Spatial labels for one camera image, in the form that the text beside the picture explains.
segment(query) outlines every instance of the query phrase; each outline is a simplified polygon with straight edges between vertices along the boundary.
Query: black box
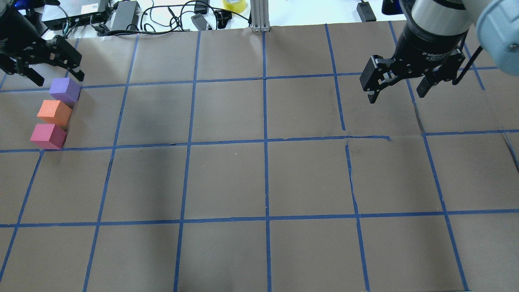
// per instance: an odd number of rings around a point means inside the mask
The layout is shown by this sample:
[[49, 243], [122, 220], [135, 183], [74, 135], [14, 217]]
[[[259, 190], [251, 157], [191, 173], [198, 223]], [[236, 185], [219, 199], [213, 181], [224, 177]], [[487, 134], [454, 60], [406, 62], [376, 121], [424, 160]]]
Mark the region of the black box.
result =
[[[108, 0], [64, 0], [61, 1], [61, 7], [72, 19], [72, 23], [79, 22], [78, 26], [90, 24], [91, 16], [92, 23], [104, 22], [111, 12]], [[57, 6], [45, 5], [42, 21], [50, 30], [56, 31], [63, 29], [66, 17]]]
[[357, 4], [357, 12], [359, 13], [362, 22], [377, 21], [371, 5], [368, 2], [361, 2]]

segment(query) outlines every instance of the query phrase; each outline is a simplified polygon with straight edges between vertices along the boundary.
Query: cable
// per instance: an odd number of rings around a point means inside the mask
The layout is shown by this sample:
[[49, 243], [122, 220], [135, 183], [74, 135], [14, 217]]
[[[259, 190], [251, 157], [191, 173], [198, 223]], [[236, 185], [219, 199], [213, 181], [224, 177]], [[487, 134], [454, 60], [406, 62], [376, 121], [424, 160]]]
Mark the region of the cable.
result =
[[[186, 2], [185, 4], [179, 4], [179, 5], [160, 5], [160, 6], [148, 7], [148, 8], [146, 8], [143, 11], [142, 15], [144, 16], [146, 14], [146, 12], [151, 11], [152, 9], [155, 9], [155, 8], [161, 8], [161, 7], [182, 7], [181, 14], [178, 17], [178, 19], [179, 19], [178, 22], [179, 22], [180, 29], [182, 31], [184, 31], [184, 28], [183, 28], [183, 25], [182, 25], [182, 15], [184, 14], [184, 12], [193, 12], [193, 11], [183, 11], [183, 10], [184, 10], [184, 8], [186, 6], [195, 6], [195, 5], [203, 6], [203, 7], [208, 7], [208, 8], [210, 8], [213, 11], [213, 14], [214, 14], [215, 10], [222, 10], [222, 11], [231, 12], [234, 15], [238, 15], [239, 17], [241, 17], [241, 18], [243, 18], [243, 19], [245, 19], [247, 21], [249, 20], [247, 17], [245, 17], [245, 16], [243, 16], [243, 15], [241, 15], [239, 13], [236, 13], [234, 11], [227, 10], [227, 9], [215, 8], [215, 7], [212, 7], [212, 6], [207, 5], [205, 3], [201, 3], [199, 0], [191, 0], [191, 1]], [[140, 27], [141, 30], [143, 30], [143, 19], [144, 19], [144, 17], [141, 17], [140, 24], [139, 24], [139, 27]]]
[[155, 30], [155, 28], [153, 27], [153, 25], [151, 25], [151, 24], [149, 24], [149, 23], [145, 23], [145, 24], [144, 24], [144, 31], [148, 31], [148, 30], [146, 29], [146, 26], [147, 26], [147, 25], [149, 25], [149, 26], [153, 29], [153, 32], [157, 32], [157, 31]]
[[453, 85], [458, 85], [458, 83], [460, 83], [461, 79], [463, 79], [463, 76], [465, 76], [465, 74], [469, 71], [470, 66], [472, 66], [476, 58], [480, 55], [481, 51], [483, 51], [483, 48], [481, 46], [477, 47], [472, 57], [470, 57], [470, 60], [467, 62], [467, 65], [465, 65], [465, 68], [463, 68], [463, 71], [461, 71], [461, 74], [459, 74], [459, 76], [453, 80]]
[[65, 28], [63, 28], [63, 30], [61, 31], [63, 33], [63, 35], [65, 36], [67, 34], [67, 32], [69, 31], [69, 27], [70, 27], [70, 18], [69, 18], [69, 15], [66, 13], [65, 9], [63, 9], [63, 7], [61, 7], [60, 5], [58, 5], [58, 8], [61, 9], [61, 11], [63, 11], [63, 13], [65, 14], [65, 17], [66, 17], [66, 26]]
[[136, 30], [139, 30], [139, 27], [136, 24], [130, 23], [126, 26], [126, 30], [128, 30], [130, 27], [134, 26]]

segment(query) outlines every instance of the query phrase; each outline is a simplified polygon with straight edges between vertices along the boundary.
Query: black cable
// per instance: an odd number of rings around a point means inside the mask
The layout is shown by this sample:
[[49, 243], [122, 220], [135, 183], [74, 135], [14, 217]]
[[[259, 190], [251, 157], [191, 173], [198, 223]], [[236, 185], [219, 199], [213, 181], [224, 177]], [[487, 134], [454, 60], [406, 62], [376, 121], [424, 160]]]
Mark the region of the black cable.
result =
[[155, 30], [155, 28], [153, 27], [153, 25], [151, 25], [151, 24], [149, 24], [149, 23], [145, 23], [145, 24], [144, 24], [144, 31], [146, 31], [146, 32], [148, 31], [148, 30], [146, 29], [146, 25], [149, 25], [149, 27], [151, 27], [151, 28], [153, 29], [153, 32], [157, 32], [157, 31]]
[[[154, 7], [154, 6], [155, 6], [155, 1], [152, 0], [152, 7]], [[163, 27], [165, 27], [165, 28], [170, 28], [170, 27], [171, 27], [170, 25], [164, 25], [164, 24], [162, 24], [162, 23], [159, 23], [159, 22], [153, 20], [153, 18], [152, 18], [152, 11], [151, 11], [151, 10], [149, 11], [149, 19], [150, 19], [153, 23], [156, 23], [156, 24], [158, 24], [158, 25], [160, 25], [160, 26], [163, 26]]]
[[126, 30], [128, 30], [128, 28], [134, 26], [136, 30], [139, 30], [139, 27], [136, 25], [136, 24], [133, 24], [133, 23], [130, 23], [129, 25], [126, 26]]
[[69, 28], [69, 31], [67, 31], [63, 37], [69, 38], [70, 33], [72, 32], [73, 29], [78, 27], [78, 24], [79, 24], [79, 20], [76, 21], [76, 23], [71, 28]]
[[[191, 0], [191, 1], [186, 2], [185, 4], [178, 4], [178, 5], [160, 5], [160, 6], [152, 6], [152, 7], [148, 7], [148, 8], [146, 8], [146, 9], [143, 11], [143, 13], [142, 13], [143, 17], [141, 17], [139, 27], [140, 27], [141, 30], [143, 29], [143, 24], [142, 24], [142, 23], [143, 23], [144, 15], [145, 15], [146, 12], [148, 12], [149, 10], [152, 10], [152, 9], [155, 9], [155, 8], [161, 8], [161, 7], [182, 7], [182, 9], [181, 9], [181, 15], [182, 15], [182, 14], [183, 14], [183, 9], [184, 9], [184, 7], [186, 7], [186, 6], [195, 6], [195, 5], [203, 6], [203, 7], [208, 7], [208, 8], [210, 8], [210, 9], [213, 11], [213, 13], [214, 13], [215, 10], [222, 10], [222, 11], [227, 11], [227, 12], [231, 12], [232, 14], [238, 15], [239, 17], [241, 17], [241, 18], [243, 18], [243, 19], [245, 19], [245, 20], [247, 20], [247, 21], [249, 20], [247, 17], [245, 17], [245, 16], [243, 16], [243, 15], [241, 15], [241, 14], [239, 14], [239, 13], [236, 13], [236, 12], [234, 12], [234, 11], [227, 10], [227, 9], [221, 9], [221, 8], [215, 8], [215, 7], [212, 7], [212, 6], [207, 5], [207, 4], [205, 4], [205, 3], [201, 3], [201, 2], [198, 1], [198, 0]], [[181, 19], [181, 15], [179, 16], [179, 25], [180, 25], [181, 30], [184, 31], [183, 26], [182, 26], [182, 19]]]
[[481, 46], [477, 47], [472, 57], [470, 57], [470, 60], [467, 62], [467, 65], [465, 65], [465, 68], [463, 68], [463, 71], [461, 71], [461, 74], [459, 74], [459, 76], [453, 80], [453, 85], [458, 85], [458, 83], [460, 83], [461, 79], [463, 79], [463, 76], [465, 76], [465, 74], [469, 71], [470, 66], [472, 66], [476, 58], [480, 55], [481, 51], [483, 51], [483, 48]]

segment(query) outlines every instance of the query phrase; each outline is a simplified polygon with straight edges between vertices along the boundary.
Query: robotic arm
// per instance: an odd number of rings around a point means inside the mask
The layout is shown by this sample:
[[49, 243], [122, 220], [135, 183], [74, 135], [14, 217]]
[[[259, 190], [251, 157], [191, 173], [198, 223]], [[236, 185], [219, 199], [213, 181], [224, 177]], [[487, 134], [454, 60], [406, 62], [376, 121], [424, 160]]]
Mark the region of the robotic arm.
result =
[[[81, 54], [62, 36], [43, 40], [34, 26], [17, 11], [15, 4], [20, 1], [11, 1], [0, 0], [0, 69], [9, 75], [26, 76], [42, 86], [45, 79], [29, 65], [46, 63], [67, 69], [76, 79], [83, 81], [85, 74], [79, 69]], [[39, 2], [50, 4], [51, 1]]]
[[403, 79], [423, 76], [417, 88], [421, 98], [441, 81], [456, 85], [464, 74], [457, 77], [465, 60], [459, 43], [471, 23], [476, 23], [481, 46], [498, 68], [519, 75], [517, 0], [400, 0], [399, 4], [407, 23], [393, 56], [371, 56], [360, 76], [370, 103], [381, 90]]

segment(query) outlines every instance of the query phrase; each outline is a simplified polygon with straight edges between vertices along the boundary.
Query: roll of tape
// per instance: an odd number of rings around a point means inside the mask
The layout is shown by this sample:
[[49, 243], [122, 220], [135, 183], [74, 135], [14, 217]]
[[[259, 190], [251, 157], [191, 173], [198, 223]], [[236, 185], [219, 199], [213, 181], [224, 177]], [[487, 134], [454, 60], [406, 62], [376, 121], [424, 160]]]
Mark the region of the roll of tape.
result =
[[247, 7], [245, 0], [222, 0], [224, 8], [236, 13], [242, 13]]

